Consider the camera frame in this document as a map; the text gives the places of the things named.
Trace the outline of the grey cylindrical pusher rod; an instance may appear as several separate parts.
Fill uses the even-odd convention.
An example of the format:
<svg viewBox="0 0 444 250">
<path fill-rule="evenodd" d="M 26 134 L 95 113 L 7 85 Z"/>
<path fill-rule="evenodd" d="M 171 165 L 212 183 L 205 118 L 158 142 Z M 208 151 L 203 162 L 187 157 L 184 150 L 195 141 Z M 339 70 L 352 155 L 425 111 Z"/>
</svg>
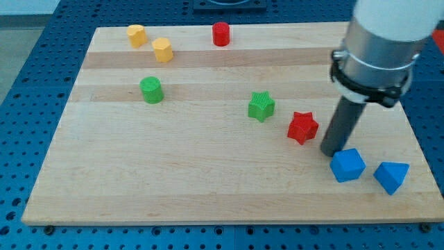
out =
<svg viewBox="0 0 444 250">
<path fill-rule="evenodd" d="M 355 103 L 345 97 L 339 99 L 321 142 L 324 155 L 332 157 L 343 150 L 365 107 L 366 103 Z"/>
</svg>

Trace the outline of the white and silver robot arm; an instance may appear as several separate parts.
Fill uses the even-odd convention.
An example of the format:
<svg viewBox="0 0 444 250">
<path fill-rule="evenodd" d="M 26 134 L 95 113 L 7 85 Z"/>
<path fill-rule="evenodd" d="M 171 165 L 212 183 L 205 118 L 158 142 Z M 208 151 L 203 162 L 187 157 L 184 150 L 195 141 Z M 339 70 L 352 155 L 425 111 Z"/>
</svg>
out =
<svg viewBox="0 0 444 250">
<path fill-rule="evenodd" d="M 367 103 L 392 108 L 409 90 L 413 66 L 443 17 L 443 0 L 358 0 L 330 78 L 341 98 L 321 142 L 344 148 Z"/>
</svg>

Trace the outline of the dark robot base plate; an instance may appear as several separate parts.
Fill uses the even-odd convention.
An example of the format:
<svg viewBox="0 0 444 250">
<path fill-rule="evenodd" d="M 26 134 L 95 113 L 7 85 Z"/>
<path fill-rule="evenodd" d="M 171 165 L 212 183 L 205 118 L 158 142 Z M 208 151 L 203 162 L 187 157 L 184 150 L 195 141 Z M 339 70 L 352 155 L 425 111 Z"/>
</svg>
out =
<svg viewBox="0 0 444 250">
<path fill-rule="evenodd" d="M 192 0 L 194 12 L 266 10 L 267 0 Z"/>
</svg>

